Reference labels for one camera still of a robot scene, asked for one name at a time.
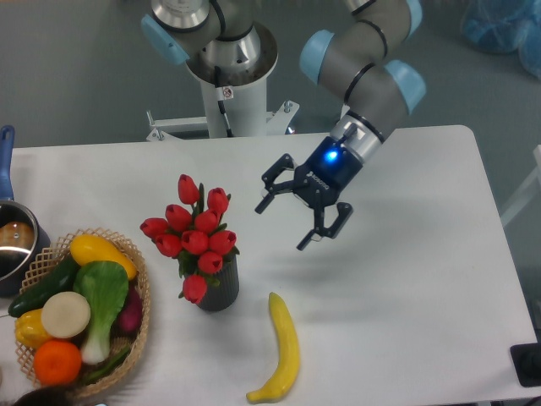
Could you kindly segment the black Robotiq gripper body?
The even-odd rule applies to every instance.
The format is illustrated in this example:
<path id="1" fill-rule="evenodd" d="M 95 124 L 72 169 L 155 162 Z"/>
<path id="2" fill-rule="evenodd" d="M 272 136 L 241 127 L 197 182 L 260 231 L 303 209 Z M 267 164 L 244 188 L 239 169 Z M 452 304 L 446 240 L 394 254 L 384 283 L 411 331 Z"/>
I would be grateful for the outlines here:
<path id="1" fill-rule="evenodd" d="M 317 199 L 322 207 L 332 206 L 362 167 L 354 152 L 327 136 L 306 162 L 296 167 L 293 193 L 311 208 Z"/>

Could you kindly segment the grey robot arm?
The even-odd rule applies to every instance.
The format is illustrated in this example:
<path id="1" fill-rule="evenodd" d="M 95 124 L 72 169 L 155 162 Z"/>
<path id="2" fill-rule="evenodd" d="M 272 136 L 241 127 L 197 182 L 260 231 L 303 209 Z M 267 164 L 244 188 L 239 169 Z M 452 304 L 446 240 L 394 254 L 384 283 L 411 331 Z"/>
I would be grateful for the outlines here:
<path id="1" fill-rule="evenodd" d="M 352 215 L 340 201 L 366 161 L 423 99 L 426 85 L 390 52 L 418 28 L 417 1 L 349 1 L 354 24 L 336 35 L 315 32 L 299 67 L 342 101 L 346 111 L 307 160 L 282 156 L 264 174 L 262 212 L 277 195 L 296 195 L 314 213 L 301 241 L 333 239 Z M 251 1 L 154 1 L 141 20 L 147 41 L 169 63 L 199 81 L 213 138 L 268 134 L 266 81 L 276 66 L 274 36 L 254 19 Z"/>

